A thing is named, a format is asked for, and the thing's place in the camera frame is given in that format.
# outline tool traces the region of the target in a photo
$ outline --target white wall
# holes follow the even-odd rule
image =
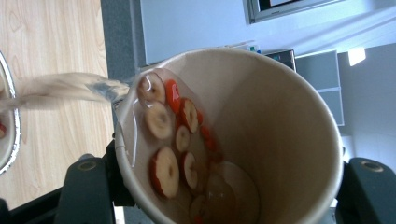
[[[142,1],[147,63],[248,40],[297,55],[396,42],[396,0],[346,0],[255,24],[248,24],[246,1]]]
[[[349,66],[338,55],[345,127],[354,156],[380,161],[396,172],[396,44],[366,50],[366,60]]]

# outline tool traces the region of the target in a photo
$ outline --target wooden surface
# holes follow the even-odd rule
[[[67,72],[106,76],[100,0],[0,0],[0,50],[17,89],[32,77]],[[21,148],[0,175],[15,208],[59,188],[84,153],[102,157],[111,140],[110,105],[60,100],[56,110],[21,112]]]

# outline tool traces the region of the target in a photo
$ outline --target dried apple slice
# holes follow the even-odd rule
[[[175,153],[170,147],[162,147],[152,157],[149,174],[155,190],[165,198],[177,195],[179,170]]]
[[[194,155],[190,152],[183,153],[180,160],[181,176],[190,189],[196,189],[198,185],[198,172],[195,166]]]
[[[145,121],[148,129],[156,138],[166,139],[172,135],[171,118],[163,104],[154,102],[146,110]]]
[[[197,109],[194,103],[187,98],[181,99],[180,116],[183,123],[189,128],[191,133],[195,133],[198,129]]]
[[[165,86],[163,81],[155,73],[144,75],[137,86],[137,95],[143,101],[159,101],[165,104]]]
[[[166,102],[172,111],[177,114],[180,110],[180,95],[178,93],[177,83],[173,79],[165,82]]]
[[[176,148],[178,151],[182,152],[187,149],[190,145],[190,131],[184,126],[180,125],[176,131]]]

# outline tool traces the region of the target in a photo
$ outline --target liquid being poured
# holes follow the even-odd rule
[[[64,73],[25,80],[16,98],[0,100],[0,113],[14,109],[53,109],[57,99],[122,101],[129,85],[89,73]]]

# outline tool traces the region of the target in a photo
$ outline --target white cabinet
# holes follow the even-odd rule
[[[340,75],[336,51],[296,57],[296,70],[318,91],[332,111],[337,125],[344,125]]]

